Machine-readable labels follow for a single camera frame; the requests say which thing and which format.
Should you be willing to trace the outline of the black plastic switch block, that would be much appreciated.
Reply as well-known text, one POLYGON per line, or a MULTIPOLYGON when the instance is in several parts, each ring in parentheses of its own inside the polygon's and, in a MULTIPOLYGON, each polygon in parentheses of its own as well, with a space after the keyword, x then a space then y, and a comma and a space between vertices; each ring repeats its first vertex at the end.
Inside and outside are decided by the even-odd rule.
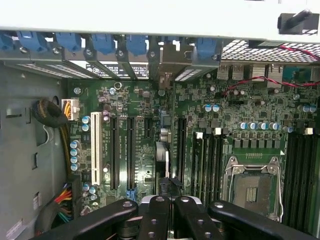
POLYGON ((305 9, 299 13, 281 13, 277 20, 280 35, 317 35, 320 13, 305 9))

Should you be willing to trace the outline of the green motherboard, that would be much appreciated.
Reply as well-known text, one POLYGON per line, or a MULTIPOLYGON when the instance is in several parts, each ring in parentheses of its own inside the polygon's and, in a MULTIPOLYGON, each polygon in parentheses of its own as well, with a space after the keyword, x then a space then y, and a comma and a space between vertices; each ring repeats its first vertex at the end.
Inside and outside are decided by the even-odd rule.
POLYGON ((222 135, 222 163, 220 198, 223 172, 227 158, 236 156, 244 161, 264 162, 269 157, 279 157, 281 166, 281 193, 285 224, 285 177, 288 134, 295 133, 294 169, 291 182, 290 223, 296 227, 297 205, 297 151, 298 135, 303 135, 303 173, 300 196, 299 230, 306 230, 305 223, 305 141, 313 135, 312 169, 309 195, 309 221, 311 219, 317 132, 320 129, 320 82, 289 83, 259 76, 242 80, 222 80, 210 74, 181 85, 177 103, 187 118, 187 141, 184 184, 167 185, 168 193, 159 193, 156 172, 156 142, 159 132, 155 120, 157 87, 150 81, 94 81, 72 80, 69 83, 70 99, 79 99, 79 120, 70 123, 70 166, 79 175, 82 186, 81 215, 127 197, 127 118, 135 118, 135 188, 136 201, 149 195, 174 198, 192 195, 192 158, 194 132, 203 133, 203 205, 216 201, 214 188, 214 135, 222 135), (91 113, 102 113, 102 182, 92 184, 91 171, 91 113), (119 185, 111 190, 110 178, 110 122, 118 119, 119 126, 119 185), (145 138, 145 118, 153 119, 153 137, 145 138), (207 135, 211 136, 211 200, 206 204, 206 152, 207 135))

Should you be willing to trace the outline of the CPU socket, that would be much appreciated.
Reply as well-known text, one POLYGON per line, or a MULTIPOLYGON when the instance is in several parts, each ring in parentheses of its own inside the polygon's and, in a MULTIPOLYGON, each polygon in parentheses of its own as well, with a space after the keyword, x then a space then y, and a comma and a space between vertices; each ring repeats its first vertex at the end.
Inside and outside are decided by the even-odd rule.
POLYGON ((277 156, 268 161, 244 161, 231 155, 223 171, 222 200, 282 222, 282 168, 277 156))

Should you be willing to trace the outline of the open dark grey PC case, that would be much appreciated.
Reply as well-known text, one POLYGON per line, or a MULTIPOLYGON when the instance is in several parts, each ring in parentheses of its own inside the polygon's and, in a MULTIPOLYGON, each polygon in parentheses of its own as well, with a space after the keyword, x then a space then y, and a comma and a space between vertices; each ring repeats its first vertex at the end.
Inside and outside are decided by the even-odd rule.
MULTIPOLYGON (((281 13, 297 14, 303 10, 320 14, 320 0, 0 0, 0 33, 13 39, 13 50, 0 50, 2 60, 23 61, 86 61, 99 67, 111 78, 87 79, 63 73, 66 96, 70 99, 70 81, 157 81, 157 58, 159 47, 173 43, 176 48, 193 46, 191 64, 198 58, 197 38, 216 40, 213 60, 222 64, 244 65, 243 79, 252 79, 252 66, 258 64, 279 64, 296 67, 320 68, 320 20, 315 35, 279 34, 278 17, 281 13), (17 31, 41 33, 47 41, 47 52, 36 52, 23 47, 17 31), (77 33, 81 36, 81 50, 70 52, 58 44, 55 33, 77 33), (114 37, 115 53, 104 55, 96 51, 92 34, 111 34, 114 37), (126 35, 145 35, 145 55, 134 56, 127 50, 126 35), (106 68, 102 61, 117 62, 129 75, 120 78, 106 68), (138 79, 131 62, 148 63, 148 79, 138 79)), ((34 223, 34 235, 25 240, 37 240, 46 233, 72 220, 70 124, 62 113, 60 103, 46 98, 33 102, 32 116, 44 127, 58 129, 65 160, 66 179, 62 188, 39 212, 34 223)), ((167 240, 193 240, 184 230, 178 230, 174 201, 179 197, 195 200, 201 211, 208 210, 199 198, 180 195, 170 198, 166 195, 145 196, 138 205, 138 216, 142 216, 154 196, 167 197, 170 210, 167 240)), ((320 240, 320 227, 313 228, 314 204, 312 202, 308 229, 300 232, 320 240)), ((120 223, 108 231, 105 240, 137 240, 140 220, 134 225, 120 223)))

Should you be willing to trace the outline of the white power connector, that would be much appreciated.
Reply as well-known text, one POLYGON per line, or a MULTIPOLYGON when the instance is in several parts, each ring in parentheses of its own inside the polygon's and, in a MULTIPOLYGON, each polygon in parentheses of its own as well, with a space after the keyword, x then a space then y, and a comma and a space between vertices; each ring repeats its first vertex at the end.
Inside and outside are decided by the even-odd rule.
POLYGON ((80 114, 79 99, 62 99, 61 111, 67 117, 68 121, 78 121, 80 114))

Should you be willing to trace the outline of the black RAM slot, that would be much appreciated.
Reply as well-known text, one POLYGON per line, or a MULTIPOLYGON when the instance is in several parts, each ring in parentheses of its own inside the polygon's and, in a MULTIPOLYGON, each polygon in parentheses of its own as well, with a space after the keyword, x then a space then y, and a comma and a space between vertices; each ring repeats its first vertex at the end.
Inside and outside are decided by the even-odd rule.
POLYGON ((291 191, 292 191, 292 177, 294 172, 294 152, 295 152, 295 133, 288 134, 288 145, 287 145, 287 159, 285 167, 285 194, 283 195, 285 215, 284 223, 290 225, 290 211, 291 211, 291 191))
POLYGON ((309 227, 309 215, 310 215, 310 179, 311 179, 311 172, 312 172, 312 152, 313 152, 313 135, 307 135, 305 137, 305 215, 304 215, 304 228, 308 229, 309 227))
POLYGON ((317 144, 315 147, 315 182, 313 199, 313 230, 318 231, 320 227, 320 129, 316 133, 317 144))
POLYGON ((303 175, 303 155, 304 155, 304 136, 302 134, 298 135, 298 151, 297 151, 297 200, 296 200, 296 227, 300 227, 300 207, 301 207, 301 185, 302 185, 302 175, 303 175))
POLYGON ((220 199, 221 192, 221 165, 222 165, 223 136, 214 135, 214 181, 213 181, 213 199, 220 199))
POLYGON ((212 133, 206 135, 205 202, 211 201, 212 133))

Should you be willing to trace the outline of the white PCI expansion slot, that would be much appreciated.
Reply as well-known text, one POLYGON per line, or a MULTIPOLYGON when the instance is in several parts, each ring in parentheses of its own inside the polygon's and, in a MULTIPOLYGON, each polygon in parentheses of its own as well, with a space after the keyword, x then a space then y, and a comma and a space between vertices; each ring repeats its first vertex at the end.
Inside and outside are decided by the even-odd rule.
POLYGON ((91 144, 91 184, 100 185, 102 183, 102 113, 90 113, 90 144, 91 144))

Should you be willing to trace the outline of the grey power supply with label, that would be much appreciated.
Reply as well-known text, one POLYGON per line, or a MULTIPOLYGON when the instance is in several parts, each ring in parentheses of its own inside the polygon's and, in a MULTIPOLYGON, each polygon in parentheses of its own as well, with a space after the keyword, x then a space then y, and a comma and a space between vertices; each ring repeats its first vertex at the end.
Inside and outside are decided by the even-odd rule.
POLYGON ((66 94, 63 80, 0 63, 0 240, 32 238, 37 216, 66 180, 59 130, 31 112, 33 102, 59 104, 66 94))

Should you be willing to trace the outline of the blue slot bracket clip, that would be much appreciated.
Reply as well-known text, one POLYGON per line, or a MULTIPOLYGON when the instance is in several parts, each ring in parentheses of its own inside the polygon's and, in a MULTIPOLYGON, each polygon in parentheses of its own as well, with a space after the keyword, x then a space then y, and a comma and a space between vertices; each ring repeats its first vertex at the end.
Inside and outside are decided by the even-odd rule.
POLYGON ((112 34, 94 33, 91 35, 91 38, 94 49, 103 55, 114 54, 116 52, 115 40, 112 34))
POLYGON ((55 37, 58 44, 69 52, 78 52, 82 49, 82 39, 79 33, 56 32, 55 37))
POLYGON ((199 37, 196 40, 196 51, 199 59, 212 59, 215 54, 216 40, 209 37, 199 37))
POLYGON ((146 35, 126 35, 126 49, 134 56, 141 56, 147 53, 146 35))
POLYGON ((30 51, 44 53, 49 50, 47 41, 40 32, 17 31, 16 34, 20 41, 20 44, 30 51))
POLYGON ((11 51, 14 49, 13 39, 11 36, 0 32, 0 50, 11 51))

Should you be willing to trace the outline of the green RAM stick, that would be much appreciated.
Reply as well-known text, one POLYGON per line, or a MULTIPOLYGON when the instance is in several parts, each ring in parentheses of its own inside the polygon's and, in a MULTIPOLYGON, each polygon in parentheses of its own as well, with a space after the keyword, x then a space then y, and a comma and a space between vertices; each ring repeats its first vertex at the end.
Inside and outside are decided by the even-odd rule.
POLYGON ((202 132, 193 133, 191 193, 201 201, 203 200, 204 142, 202 132))

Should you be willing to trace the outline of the black main power connector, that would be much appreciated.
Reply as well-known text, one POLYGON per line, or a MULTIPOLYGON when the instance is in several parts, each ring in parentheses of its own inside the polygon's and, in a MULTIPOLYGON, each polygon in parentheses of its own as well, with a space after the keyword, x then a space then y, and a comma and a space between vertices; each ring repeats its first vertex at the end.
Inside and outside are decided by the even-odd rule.
POLYGON ((82 185, 79 175, 72 175, 69 179, 72 193, 72 220, 77 219, 81 215, 82 210, 82 185))

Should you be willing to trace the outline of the short black expansion slot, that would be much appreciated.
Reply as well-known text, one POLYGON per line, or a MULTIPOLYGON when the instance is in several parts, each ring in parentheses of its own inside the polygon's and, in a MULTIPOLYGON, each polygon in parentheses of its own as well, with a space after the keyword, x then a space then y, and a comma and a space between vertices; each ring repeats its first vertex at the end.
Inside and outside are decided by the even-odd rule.
POLYGON ((144 118, 144 137, 146 139, 153 137, 153 119, 151 117, 144 118))

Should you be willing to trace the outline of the silver ethernet port block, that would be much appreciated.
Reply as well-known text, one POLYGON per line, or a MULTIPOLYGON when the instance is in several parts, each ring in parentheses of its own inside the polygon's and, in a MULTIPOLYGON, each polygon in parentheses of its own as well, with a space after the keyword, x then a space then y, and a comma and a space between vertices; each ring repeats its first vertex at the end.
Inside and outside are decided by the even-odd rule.
POLYGON ((252 77, 265 76, 266 78, 281 82, 284 66, 276 63, 254 63, 252 65, 252 77))

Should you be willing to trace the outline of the silver USB port stack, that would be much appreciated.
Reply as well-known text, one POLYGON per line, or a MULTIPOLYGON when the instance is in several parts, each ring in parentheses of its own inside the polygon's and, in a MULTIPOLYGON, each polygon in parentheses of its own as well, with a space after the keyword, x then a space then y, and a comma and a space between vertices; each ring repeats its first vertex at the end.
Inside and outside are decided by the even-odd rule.
POLYGON ((244 78, 244 65, 241 64, 222 64, 217 69, 217 79, 240 81, 244 78))

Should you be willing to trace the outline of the black white regulatory label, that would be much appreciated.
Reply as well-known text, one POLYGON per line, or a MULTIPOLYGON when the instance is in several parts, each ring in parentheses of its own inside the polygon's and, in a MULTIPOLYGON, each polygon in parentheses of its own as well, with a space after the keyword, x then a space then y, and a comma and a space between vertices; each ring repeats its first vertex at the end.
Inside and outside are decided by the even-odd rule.
MULTIPOLYGON (((104 70, 102 70, 100 67, 93 66, 91 63, 84 61, 84 60, 71 60, 70 61, 73 64, 76 64, 92 73, 95 73, 96 75, 105 78, 110 79, 111 76, 106 73, 104 70)), ((101 61, 101 64, 104 65, 105 68, 108 68, 111 72, 113 72, 115 75, 122 79, 129 79, 129 75, 126 72, 126 70, 118 64, 116 61, 101 61)), ((135 74, 135 76, 138 79, 148 79, 149 78, 149 64, 146 62, 130 62, 130 65, 132 67, 132 70, 135 74)))

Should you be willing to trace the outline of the perforated metal slot cover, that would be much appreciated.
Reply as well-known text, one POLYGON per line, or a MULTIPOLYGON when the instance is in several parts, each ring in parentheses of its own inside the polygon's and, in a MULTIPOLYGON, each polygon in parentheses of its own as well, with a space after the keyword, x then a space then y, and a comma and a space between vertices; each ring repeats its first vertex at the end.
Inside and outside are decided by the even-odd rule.
POLYGON ((36 66, 48 67, 50 70, 80 79, 102 79, 99 75, 67 60, 36 60, 32 63, 36 66))
POLYGON ((183 83, 202 77, 203 75, 212 72, 220 66, 220 61, 212 58, 196 59, 192 64, 186 67, 182 73, 176 78, 175 82, 183 83))
POLYGON ((6 67, 9 67, 9 68, 13 68, 13 69, 33 73, 33 74, 38 74, 45 77, 53 77, 56 79, 66 78, 66 76, 62 73, 58 73, 56 71, 50 70, 45 67, 36 66, 35 63, 30 63, 27 61, 23 61, 21 63, 21 62, 18 62, 17 60, 2 60, 2 62, 6 67))

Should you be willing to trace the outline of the black PCIe expansion slot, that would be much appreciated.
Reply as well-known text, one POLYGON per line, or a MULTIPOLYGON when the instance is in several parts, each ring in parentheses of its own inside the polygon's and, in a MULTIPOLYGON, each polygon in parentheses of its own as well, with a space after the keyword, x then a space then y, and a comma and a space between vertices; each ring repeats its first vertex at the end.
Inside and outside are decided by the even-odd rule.
POLYGON ((184 184, 187 139, 187 119, 180 117, 177 122, 177 176, 184 184))
POLYGON ((110 188, 116 190, 120 184, 120 136, 117 117, 110 120, 110 188))

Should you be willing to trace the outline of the teal serial port connector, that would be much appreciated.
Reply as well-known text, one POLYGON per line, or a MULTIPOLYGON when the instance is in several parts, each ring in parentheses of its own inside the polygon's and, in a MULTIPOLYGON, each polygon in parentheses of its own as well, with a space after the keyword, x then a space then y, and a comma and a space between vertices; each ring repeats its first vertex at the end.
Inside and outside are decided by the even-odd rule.
POLYGON ((282 81, 290 84, 320 83, 320 68, 306 66, 285 66, 282 72, 282 81))

